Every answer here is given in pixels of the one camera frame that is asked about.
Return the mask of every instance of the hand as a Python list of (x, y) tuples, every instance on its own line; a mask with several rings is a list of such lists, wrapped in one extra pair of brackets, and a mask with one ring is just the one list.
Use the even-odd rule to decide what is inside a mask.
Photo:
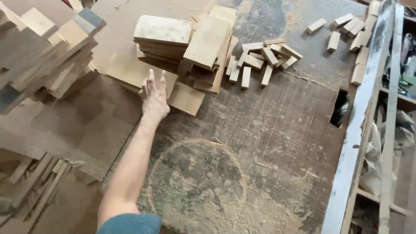
[(154, 71), (150, 69), (149, 73), (149, 78), (143, 81), (139, 96), (143, 101), (143, 115), (159, 123), (171, 110), (166, 100), (166, 71), (162, 71), (159, 89), (156, 88)]

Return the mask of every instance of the workbench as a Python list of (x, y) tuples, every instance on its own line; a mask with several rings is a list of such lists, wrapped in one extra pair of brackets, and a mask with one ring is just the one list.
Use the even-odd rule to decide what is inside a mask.
[[(356, 55), (344, 35), (338, 50), (327, 52), (329, 23), (311, 35), (305, 29), (321, 17), (364, 18), (366, 6), (351, 0), (217, 4), (237, 8), (236, 57), (243, 43), (278, 37), (304, 57), (285, 72), (275, 70), (266, 88), (257, 72), (248, 90), (224, 77), (219, 96), (206, 95), (196, 117), (172, 109), (157, 130), (138, 206), (180, 232), (319, 232), (348, 125), (347, 119), (336, 128), (329, 120), (340, 89), (354, 100), (349, 81)], [(141, 15), (190, 20), (213, 5), (100, 0), (92, 10), (107, 26), (95, 37), (93, 63), (104, 66), (114, 53), (136, 56), (133, 32)], [(101, 76), (51, 107), (27, 101), (0, 124), (3, 134), (83, 160), (81, 170), (103, 179), (140, 116), (138, 96)]]

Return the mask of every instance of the blue sleeve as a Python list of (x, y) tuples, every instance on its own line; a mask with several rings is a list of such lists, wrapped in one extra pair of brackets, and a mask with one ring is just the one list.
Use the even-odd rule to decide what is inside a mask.
[(157, 234), (161, 225), (155, 214), (120, 214), (101, 225), (97, 234)]

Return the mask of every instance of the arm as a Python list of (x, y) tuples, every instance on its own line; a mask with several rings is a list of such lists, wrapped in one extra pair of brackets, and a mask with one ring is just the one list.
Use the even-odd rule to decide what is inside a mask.
[(139, 214), (136, 202), (146, 176), (156, 128), (170, 111), (166, 103), (166, 72), (162, 72), (157, 89), (154, 72), (150, 70), (139, 96), (143, 100), (143, 116), (104, 194), (98, 210), (98, 227), (119, 214)]

